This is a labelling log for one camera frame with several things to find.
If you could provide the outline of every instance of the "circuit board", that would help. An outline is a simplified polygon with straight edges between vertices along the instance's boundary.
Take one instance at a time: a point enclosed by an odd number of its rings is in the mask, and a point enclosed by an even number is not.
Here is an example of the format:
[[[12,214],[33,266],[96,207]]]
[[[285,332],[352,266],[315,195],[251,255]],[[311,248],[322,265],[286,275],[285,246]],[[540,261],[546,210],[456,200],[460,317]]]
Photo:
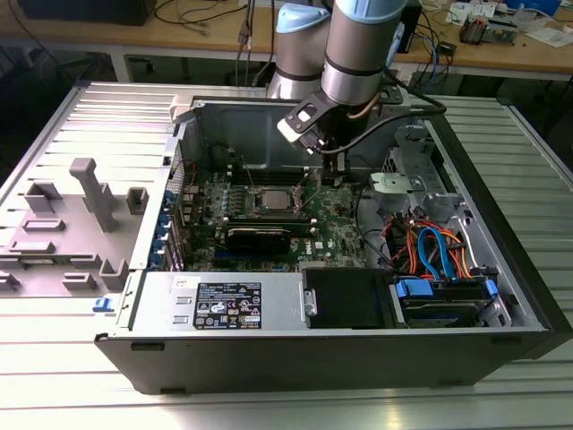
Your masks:
[[[192,257],[186,270],[295,272],[308,267],[364,267],[363,242],[351,217],[352,185],[319,185],[311,179],[299,188],[233,185],[220,173],[197,175],[193,187],[188,187],[192,195],[184,208],[185,227],[192,238]],[[287,201],[298,201],[299,213],[304,212],[306,220],[294,215]],[[254,212],[260,217],[251,219]],[[256,221],[257,229],[280,228],[292,233],[288,252],[228,255],[228,235],[233,227],[244,228],[242,222],[247,219]]]

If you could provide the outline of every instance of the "warning label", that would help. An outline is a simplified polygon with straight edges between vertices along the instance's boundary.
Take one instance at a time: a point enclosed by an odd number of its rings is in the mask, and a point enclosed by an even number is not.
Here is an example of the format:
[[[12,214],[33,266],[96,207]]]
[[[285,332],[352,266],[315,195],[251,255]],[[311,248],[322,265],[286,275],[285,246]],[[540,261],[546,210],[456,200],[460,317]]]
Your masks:
[[[198,330],[259,329],[262,322],[261,284],[200,283],[193,326]]]

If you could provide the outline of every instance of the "motherboard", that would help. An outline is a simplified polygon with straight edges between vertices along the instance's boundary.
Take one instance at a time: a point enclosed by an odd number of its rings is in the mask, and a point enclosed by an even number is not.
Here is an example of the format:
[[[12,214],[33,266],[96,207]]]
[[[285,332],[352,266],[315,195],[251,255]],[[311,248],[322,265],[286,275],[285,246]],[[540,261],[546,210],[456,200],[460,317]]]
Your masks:
[[[353,184],[323,185],[318,170],[197,172],[182,205],[186,270],[364,267],[353,191]]]

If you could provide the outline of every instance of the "computer tower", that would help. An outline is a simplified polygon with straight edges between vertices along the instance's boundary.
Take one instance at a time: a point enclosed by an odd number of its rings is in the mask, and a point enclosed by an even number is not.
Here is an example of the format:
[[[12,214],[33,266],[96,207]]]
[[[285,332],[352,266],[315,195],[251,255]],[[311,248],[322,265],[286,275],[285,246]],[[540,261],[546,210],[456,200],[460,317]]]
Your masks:
[[[404,23],[404,36],[402,42],[398,47],[400,54],[407,54],[414,38],[415,27],[418,24],[420,15],[422,14],[422,5],[419,0],[407,0],[406,7],[402,11],[400,20]]]
[[[111,22],[143,25],[153,13],[157,0],[18,0],[32,20]]]

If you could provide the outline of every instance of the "blue robot arm cap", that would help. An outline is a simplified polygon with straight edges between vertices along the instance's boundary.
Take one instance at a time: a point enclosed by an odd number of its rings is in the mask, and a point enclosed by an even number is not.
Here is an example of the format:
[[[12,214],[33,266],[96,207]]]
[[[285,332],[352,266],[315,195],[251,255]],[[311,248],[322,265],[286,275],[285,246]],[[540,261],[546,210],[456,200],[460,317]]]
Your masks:
[[[294,33],[319,24],[330,17],[326,9],[287,3],[278,11],[277,33]]]
[[[406,0],[337,0],[340,11],[351,20],[363,24],[380,24],[396,18]]]

